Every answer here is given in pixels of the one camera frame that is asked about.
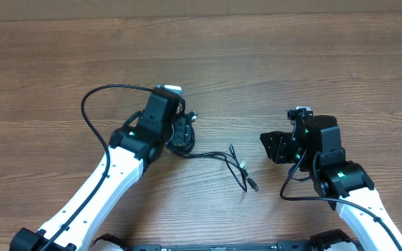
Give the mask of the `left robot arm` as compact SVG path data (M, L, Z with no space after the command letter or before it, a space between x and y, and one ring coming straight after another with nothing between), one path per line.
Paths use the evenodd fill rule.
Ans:
M184 110L179 86L150 90L136 126L123 124L103 142L104 156L70 201L37 231L19 230L10 250L87 250L120 197L156 161L174 135L174 120Z

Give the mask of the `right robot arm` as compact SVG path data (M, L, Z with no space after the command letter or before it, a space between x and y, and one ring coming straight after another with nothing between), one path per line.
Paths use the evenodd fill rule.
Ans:
M402 250L402 234L385 209L375 183L356 162L347 160L341 131L334 116L315 115L310 107L287 112L292 132L260 135L267 157L291 164L280 197L286 201L325 201L355 237L334 229L307 241L287 243L289 250ZM316 196L289 197L288 183L296 171L308 173Z

